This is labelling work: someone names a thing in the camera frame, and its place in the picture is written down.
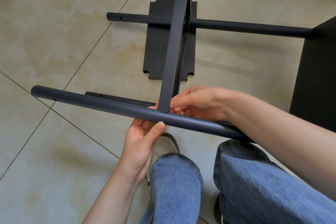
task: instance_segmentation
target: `forearm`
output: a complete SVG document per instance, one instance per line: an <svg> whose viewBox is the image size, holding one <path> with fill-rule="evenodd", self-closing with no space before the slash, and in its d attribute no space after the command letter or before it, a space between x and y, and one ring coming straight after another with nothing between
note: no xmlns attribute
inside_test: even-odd
<svg viewBox="0 0 336 224"><path fill-rule="evenodd" d="M137 186L117 167L82 223L126 223Z"/></svg>
<svg viewBox="0 0 336 224"><path fill-rule="evenodd" d="M306 182L336 199L336 133L244 93L224 101L236 125Z"/></svg>

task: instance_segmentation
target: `shoe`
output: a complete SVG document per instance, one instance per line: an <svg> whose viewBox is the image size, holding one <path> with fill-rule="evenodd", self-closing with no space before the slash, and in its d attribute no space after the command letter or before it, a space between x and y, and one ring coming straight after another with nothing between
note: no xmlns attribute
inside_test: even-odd
<svg viewBox="0 0 336 224"><path fill-rule="evenodd" d="M152 161L146 174L148 186L149 186L150 170L152 168L152 165L154 165L155 161L162 155L172 152L180 153L180 149L179 146L177 145L175 138L169 133L162 133L161 137L157 140L155 144Z"/></svg>
<svg viewBox="0 0 336 224"><path fill-rule="evenodd" d="M216 198L215 205L213 206L213 215L217 224L225 224L223 216L221 214L221 208L219 206L219 195Z"/></svg>

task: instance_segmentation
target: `leg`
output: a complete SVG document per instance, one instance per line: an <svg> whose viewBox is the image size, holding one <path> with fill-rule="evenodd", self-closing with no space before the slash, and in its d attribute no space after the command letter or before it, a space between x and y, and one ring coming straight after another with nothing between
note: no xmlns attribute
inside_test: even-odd
<svg viewBox="0 0 336 224"><path fill-rule="evenodd" d="M334 223L336 203L289 175L250 143L218 146L213 180L232 223Z"/></svg>
<svg viewBox="0 0 336 224"><path fill-rule="evenodd" d="M197 222L203 179L194 162L182 154L162 155L150 171L150 201L140 223Z"/></svg>

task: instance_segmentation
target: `hand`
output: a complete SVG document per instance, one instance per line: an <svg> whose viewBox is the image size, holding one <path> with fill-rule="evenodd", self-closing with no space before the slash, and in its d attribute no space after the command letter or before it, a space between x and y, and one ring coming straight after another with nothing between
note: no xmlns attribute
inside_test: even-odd
<svg viewBox="0 0 336 224"><path fill-rule="evenodd" d="M205 120L228 120L225 101L237 94L234 90L193 85L170 102L170 112Z"/></svg>
<svg viewBox="0 0 336 224"><path fill-rule="evenodd" d="M144 179L151 164L156 141L166 128L163 122L149 122L134 119L126 132L124 148L116 170L128 182L137 185Z"/></svg>

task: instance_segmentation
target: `person's right hand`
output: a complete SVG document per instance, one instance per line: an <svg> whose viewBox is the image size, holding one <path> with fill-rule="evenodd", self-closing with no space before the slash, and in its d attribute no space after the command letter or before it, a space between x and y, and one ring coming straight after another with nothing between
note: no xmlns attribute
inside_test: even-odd
<svg viewBox="0 0 336 224"><path fill-rule="evenodd" d="M205 120L228 120L226 101L237 91L193 85L172 98L170 112Z"/></svg>

